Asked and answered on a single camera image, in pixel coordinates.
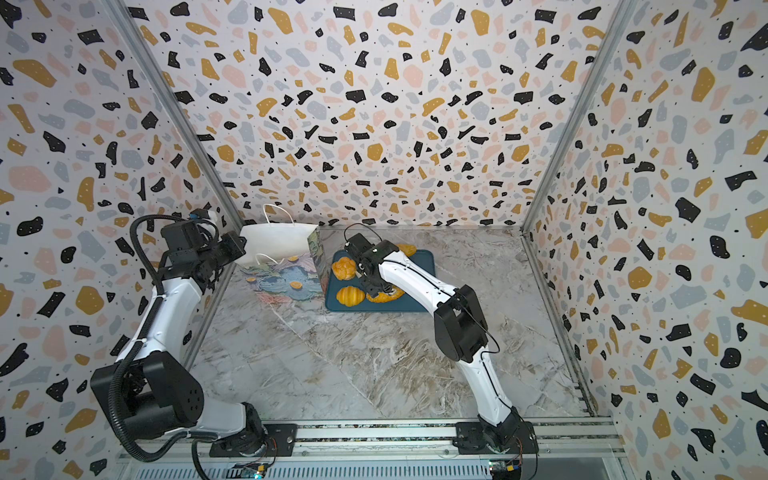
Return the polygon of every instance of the black cable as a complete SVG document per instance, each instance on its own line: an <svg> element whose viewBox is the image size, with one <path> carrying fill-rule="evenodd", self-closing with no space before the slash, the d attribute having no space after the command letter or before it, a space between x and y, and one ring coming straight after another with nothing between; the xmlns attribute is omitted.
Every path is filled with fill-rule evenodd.
<svg viewBox="0 0 768 480"><path fill-rule="evenodd" d="M144 319L144 325L139 330L137 341L128 351L128 354L120 361L120 363L118 363L118 367L115 369L112 375L112 379L109 382L107 411L107 418L110 422L110 425L112 426L112 430L114 431L114 436L118 438L120 444L125 448L125 451L140 462L154 462L155 460L158 460L163 455L165 455L165 453L174 443L187 436L185 432L177 433L176 435L170 437L170 439L168 439L168 441L165 442L165 444L156 452L147 452L128 435L125 421L121 416L121 412L118 410L118 399L122 398L123 396L123 378L125 377L128 368L131 366L131 363L136 358L136 355L138 355L139 351L141 350L141 347L144 346L144 342L142 340L147 338L147 335L152 328L154 317L157 315L157 311L160 309L160 306L163 303L163 295L165 295L165 289L163 288L160 275L152 266L152 263L147 258L147 254L144 252L144 249L141 247L141 243L139 242L138 227L143 222L148 220L172 220L174 222L182 221L182 219L178 217L172 217L171 215L144 215L143 217L139 217L134 220L131 224L131 242L134 245L134 250L139 257L141 264L144 265L144 268L147 270L150 278L152 279L152 284L155 287L157 296L152 303L149 312L147 313L147 317Z"/></svg>
<svg viewBox="0 0 768 480"><path fill-rule="evenodd" d="M211 225L214 228L213 235L211 234L211 232L209 232L205 228L199 228L198 230L203 235L205 235L207 238L210 238L210 240L209 240L209 242L207 244L208 246L216 245L217 243L219 243L219 227L217 227L215 223L213 223L210 220L205 219L205 218L194 218L194 219L191 220L191 222L196 224L196 225L201 224L201 223L206 223L208 225Z"/></svg>
<svg viewBox="0 0 768 480"><path fill-rule="evenodd" d="M272 458L272 463L269 464L269 467L275 465L275 462L277 461L277 440L275 440L274 437L270 437L270 439L272 439L272 444L275 445L275 456Z"/></svg>
<svg viewBox="0 0 768 480"><path fill-rule="evenodd" d="M493 384L493 379L491 378L491 373L488 371L488 367L485 366L485 362L482 361L483 360L482 356L485 355L486 353L488 353L490 355L495 355L496 353L500 353L502 348L498 344L498 340L496 339L496 337L494 337L488 331L488 329L486 329L480 322L478 322L477 319L472 315L472 313L469 312L469 310L464 310L464 311L467 313L467 315L469 315L469 318L471 318L473 322L478 324L478 326L483 330L483 332L485 332L485 335L490 336L491 340L493 340L493 343L496 344L496 351L495 352L490 352L488 350L485 350L484 352L480 353L480 363L482 363L482 368L485 370L485 375L488 377L488 381L491 383L491 387L493 388L493 393L496 394L496 398L498 399L499 402L502 403L503 406L507 407L509 409L509 411L511 412L512 411L512 407L507 405L507 403L504 400L502 400L501 396L499 396L498 390L496 390L496 385Z"/></svg>
<svg viewBox="0 0 768 480"><path fill-rule="evenodd" d="M534 433L533 429L531 428L531 424L530 423L525 423L525 426L528 427L528 433L531 434L531 440L533 441L534 446L536 447L536 467L533 469L533 475L528 477L528 480L532 480L536 476L536 474L538 473L538 438L536 437L536 434Z"/></svg>
<svg viewBox="0 0 768 480"><path fill-rule="evenodd" d="M205 475L203 466L200 464L200 455L197 453L198 443L200 443L200 440L192 441L192 463L194 465L195 472L197 472L200 478L202 478L203 480L210 480L210 477L208 475Z"/></svg>
<svg viewBox="0 0 768 480"><path fill-rule="evenodd" d="M368 230L371 230L371 231L373 232L373 234L374 234L374 235L376 235L376 236L379 238L379 242L383 242L383 241L384 241L384 239L382 238L382 236L381 236L381 235L379 235L379 234L376 232L376 230L374 230L373 228L369 227L368 225L365 225L364 223L355 222L355 223L351 223L350 225L348 225L348 226L347 226L347 228L345 228L345 229L344 229L344 242L345 242L345 243L346 243L346 231L347 231L347 230L349 230L349 228L350 228L352 225L363 225L363 226L364 226L365 228L367 228Z"/></svg>

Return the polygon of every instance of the white arm segment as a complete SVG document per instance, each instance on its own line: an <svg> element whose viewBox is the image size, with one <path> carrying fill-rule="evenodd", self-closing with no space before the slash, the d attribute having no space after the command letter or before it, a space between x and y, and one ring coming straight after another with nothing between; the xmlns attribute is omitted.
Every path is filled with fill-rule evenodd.
<svg viewBox="0 0 768 480"><path fill-rule="evenodd" d="M379 265L382 279L398 286L414 300L421 303L431 315L437 304L447 301L456 287L437 280L420 266L413 263L403 252L393 252ZM472 363L459 360L458 367L475 395L478 414L491 425L502 423L510 413L509 398L502 390L496 371L491 363L491 354L482 347L472 357Z"/></svg>
<svg viewBox="0 0 768 480"><path fill-rule="evenodd" d="M194 314L197 304L203 294L194 280L188 278L172 278L163 281L165 289L165 301L154 317L152 328L147 335L147 342L136 355L136 360L143 359L152 352L169 352L176 360L180 360L181 347L184 344L184 335L187 334L187 324ZM115 362L122 360L139 336L141 327L147 321L147 315L157 298L157 289L152 287L152 297L149 299L144 318L139 328L134 333L134 338L125 344L125 347L116 358Z"/></svg>
<svg viewBox="0 0 768 480"><path fill-rule="evenodd" d="M165 300L154 317L152 328L147 335L147 342L136 355L136 360L143 359L152 352L169 352L176 360L181 361L180 353L184 344L184 335L189 331L189 322L203 295L194 280L188 278L164 280L163 288L165 289ZM139 328L136 329L134 338L125 344L115 362L121 361L136 342L155 298L157 298L157 290L153 288L152 298L149 300L147 311ZM200 396L203 395L205 395L203 414L194 427L186 430L216 433L218 438L222 439L243 429L246 416L245 406L242 403L222 402L212 399L208 394L200 391ZM184 429L170 430L166 433L172 435L181 430Z"/></svg>

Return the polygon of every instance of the metal frame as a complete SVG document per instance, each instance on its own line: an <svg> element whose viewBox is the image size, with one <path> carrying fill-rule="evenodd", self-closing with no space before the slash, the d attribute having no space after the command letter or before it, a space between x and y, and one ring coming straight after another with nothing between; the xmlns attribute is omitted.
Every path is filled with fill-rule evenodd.
<svg viewBox="0 0 768 480"><path fill-rule="evenodd" d="M525 254L528 255L528 262L531 264L531 270L533 271L533 277L536 280L538 291L541 294L541 298L544 300L544 308L547 310L547 316L552 323L552 329L554 330L554 336L558 339L558 345L560 351L563 353L563 359L565 365L568 368L568 373L571 375L571 379L578 383L578 388L581 390L582 400L587 406L587 412L590 416L598 416L598 406L594 403L594 397L589 390L589 383L584 376L584 372L579 368L576 354L571 348L571 341L568 338L568 332L565 331L563 323L560 321L558 315L557 304L554 302L552 291L547 286L547 282L544 278L544 273L538 268L538 264L535 263L536 259L536 246L531 242L531 239L526 233L522 234L523 249Z"/></svg>
<svg viewBox="0 0 768 480"><path fill-rule="evenodd" d="M584 83L584 87L578 95L576 105L571 110L571 115L568 117L568 121L565 122L565 129L562 137L558 142L558 146L554 149L552 154L552 160L547 165L547 169L544 172L544 176L541 178L536 193L534 194L533 201L528 207L528 212L525 214L525 220L523 220L522 230L523 232L531 231L533 223L536 217L536 213L541 205L544 203L547 197L547 191L554 182L556 174L560 167L562 167L565 161L565 155L568 150L571 149L571 144L576 137L581 121L587 114L589 104L594 97L594 94L598 91L600 86L600 80L603 78L605 69L611 63L611 59L614 57L614 51L616 45L624 34L624 29L627 27L627 23L634 12L634 6L637 0L619 0L614 14L611 20L608 22L608 28L606 29L605 39L603 40L598 54L594 58L594 65L590 69L587 75L587 80Z"/></svg>
<svg viewBox="0 0 768 480"><path fill-rule="evenodd" d="M611 480L624 480L626 469L622 468L627 454L619 439L613 421L607 417L571 418L538 417L526 419L532 422L539 444L539 459L547 458L603 458ZM296 423L293 456L277 458L276 465L330 465L330 462L412 462L435 460L483 461L506 458L513 455L460 455L453 446L457 422L476 422L477 419L400 419L400 420L297 420L279 423ZM276 421L265 421L269 429ZM149 450L155 450L162 443L160 439L142 442ZM534 461L535 455L523 455L525 461ZM246 458L209 458L200 449L200 461L205 469L232 468ZM136 478L142 469L173 468L191 463L190 444L178 442L160 460L153 464L142 464L128 454L121 453L117 460L115 478L128 480Z"/></svg>
<svg viewBox="0 0 768 480"><path fill-rule="evenodd" d="M234 275L235 268L236 264L230 263L224 267L224 271L219 276L219 284L216 285L216 291L211 296L210 305L208 305L208 309L205 310L205 313L203 314L203 324L200 326L200 331L193 337L192 343L187 347L184 358L181 360L181 365L187 370L192 368L194 360L197 357L197 352L200 350L200 346L203 345L203 340L208 334L210 324L214 321L214 315L219 308L221 299L224 297L224 292L227 291L232 275Z"/></svg>
<svg viewBox="0 0 768 480"><path fill-rule="evenodd" d="M181 110L179 102L176 101L176 97L168 84L163 78L163 72L157 65L154 56L149 51L149 47L144 43L144 39L139 33L139 29L134 23L133 19L128 14L128 9L125 6L123 0L103 0L101 4L107 11L112 23L120 33L120 36L125 40L131 55L138 63L141 71L144 73L147 81L163 105L165 112L170 117L173 125L178 129L179 135L181 135L184 143L187 144L197 159L197 165L203 171L205 178L210 186L211 190L219 199L221 203L221 209L227 213L229 217L229 225L233 230L240 231L243 228L243 219L237 213L232 197L225 188L219 174L216 172L216 168L209 162L208 153L203 148L202 143L197 139L197 135L192 129L192 125L187 120L187 116Z"/></svg>

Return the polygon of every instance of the mounting plate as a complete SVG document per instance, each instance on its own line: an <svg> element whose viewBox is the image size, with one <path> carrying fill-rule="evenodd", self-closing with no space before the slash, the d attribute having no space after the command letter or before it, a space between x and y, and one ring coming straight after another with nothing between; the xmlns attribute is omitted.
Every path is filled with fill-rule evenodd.
<svg viewBox="0 0 768 480"><path fill-rule="evenodd" d="M296 444L298 425L295 423L269 423L265 425L265 428L267 436L274 439L275 442L272 443L271 440L267 440L263 458L268 460L274 457L290 457L293 454L293 446ZM231 452L223 450L217 443L212 444L208 455L211 458L235 458Z"/></svg>
<svg viewBox="0 0 768 480"><path fill-rule="evenodd" d="M515 435L516 439L520 440L523 445L523 453L535 454L538 453L538 442L535 436L531 436L531 432L534 431L533 424L530 422L523 422L521 428ZM487 442L482 434L482 425L480 422L457 422L456 423L456 435L453 439L453 446L458 448L460 455L483 455L483 454L498 454L487 446ZM508 452L510 455L517 455L518 450L515 447Z"/></svg>

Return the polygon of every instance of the teal tray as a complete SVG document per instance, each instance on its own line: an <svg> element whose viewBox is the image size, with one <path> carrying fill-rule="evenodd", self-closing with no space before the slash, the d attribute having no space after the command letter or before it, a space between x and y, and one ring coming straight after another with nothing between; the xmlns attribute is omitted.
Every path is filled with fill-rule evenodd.
<svg viewBox="0 0 768 480"><path fill-rule="evenodd" d="M337 262L341 257L348 257L349 254L344 250L339 250L333 254L333 261ZM435 275L435 257L429 250L417 250L416 253L411 255L411 261L420 266L427 272ZM345 286L356 286L360 288L360 278L355 277L351 280L339 280L336 275L331 272L331 278L328 282L328 290L326 294L326 308L331 312L393 312L393 313L405 313L405 312L426 312L426 309L421 303L415 301L408 293L404 294L397 300L393 300L387 303L373 303L367 299L361 303L349 307L344 306L336 300L336 294Z"/></svg>

